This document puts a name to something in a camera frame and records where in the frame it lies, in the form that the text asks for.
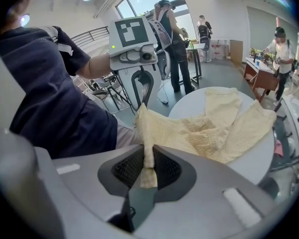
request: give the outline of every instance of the railing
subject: railing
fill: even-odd
[[[79,34],[77,36],[72,37],[72,41],[78,46],[83,47],[84,45],[101,40],[103,38],[109,37],[110,33],[107,26],[100,27],[97,29],[90,30],[88,32]]]

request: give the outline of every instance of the white shirt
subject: white shirt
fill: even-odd
[[[271,44],[268,45],[267,49],[271,53],[277,52],[276,58],[280,57],[283,60],[295,59],[294,45],[291,41],[289,41],[289,48],[287,44],[287,39],[284,43],[276,43],[275,40],[272,41]],[[288,73],[291,70],[291,64],[280,64],[279,72],[282,74]]]

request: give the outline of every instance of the navy blue shirt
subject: navy blue shirt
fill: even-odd
[[[37,28],[9,30],[0,37],[0,55],[26,95],[10,130],[52,158],[115,149],[117,120],[74,86],[75,75],[90,60],[59,27],[58,42],[73,55],[59,52],[48,33]]]

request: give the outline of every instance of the person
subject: person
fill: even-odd
[[[199,34],[199,38],[200,38],[200,43],[206,43],[206,45],[208,45],[204,49],[203,62],[209,63],[209,62],[211,62],[210,46],[211,46],[211,35],[213,34],[213,31],[211,30],[210,23],[205,20],[204,15],[199,16],[199,21],[197,22],[197,29],[198,29],[198,34]]]
[[[174,92],[177,93],[180,91],[178,72],[179,65],[181,74],[183,75],[185,93],[189,94],[194,91],[195,88],[191,85],[185,42],[180,37],[181,35],[185,37],[186,34],[178,28],[174,12],[171,8],[172,5],[169,1],[159,1],[154,6],[154,17],[162,24],[169,36],[172,38],[172,45],[169,46],[166,51],[170,56],[170,81]]]
[[[274,105],[276,106],[280,98],[283,95],[286,81],[290,75],[292,69],[292,63],[295,59],[293,43],[286,39],[285,30],[282,27],[277,27],[275,32],[275,39],[264,50],[265,53],[276,52],[276,59],[274,60],[274,67],[276,68],[276,76],[279,78],[279,86],[276,92],[276,100]]]
[[[51,158],[100,153],[138,143],[134,129],[101,109],[74,86],[70,77],[96,79],[110,73],[109,55],[90,58],[56,26],[58,43],[69,45],[71,56],[60,52],[46,31],[21,27],[20,18],[30,1],[16,2],[0,30],[1,58],[25,91],[10,130],[47,149]]]

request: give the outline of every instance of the crumpled towel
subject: crumpled towel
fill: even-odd
[[[172,119],[141,105],[136,117],[144,144],[141,187],[157,186],[153,145],[162,145],[228,163],[244,154],[271,130],[276,113],[263,109],[256,100],[237,116],[241,99],[236,89],[206,90],[205,113],[186,119]]]

